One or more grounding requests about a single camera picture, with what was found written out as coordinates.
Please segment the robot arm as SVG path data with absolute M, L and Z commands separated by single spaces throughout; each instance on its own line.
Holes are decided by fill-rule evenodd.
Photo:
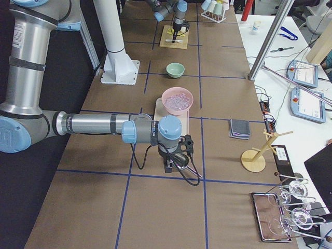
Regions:
M 107 84 L 134 85 L 139 61 L 131 60 L 125 50 L 116 1 L 93 1 L 106 45 Z M 157 21 L 174 13 L 173 38 L 185 23 L 185 1 L 146 1 Z M 124 143 L 158 145 L 165 172 L 179 171 L 188 164 L 181 159 L 181 121 L 174 116 L 153 121 L 147 114 L 67 114 L 42 110 L 39 97 L 46 68 L 52 30 L 82 30 L 80 1 L 10 1 L 15 17 L 6 99 L 1 103 L 1 151 L 16 153 L 46 138 L 74 134 L 121 134 Z
M 185 15 L 187 12 L 188 4 L 186 1 L 167 1 L 162 4 L 160 1 L 147 0 L 145 1 L 153 10 L 154 17 L 158 22 L 165 19 L 168 14 L 173 14 L 173 24 L 172 24 L 172 43 L 176 42 L 178 37 L 178 32 L 185 27 L 185 32 L 189 30 L 189 23 L 185 20 Z

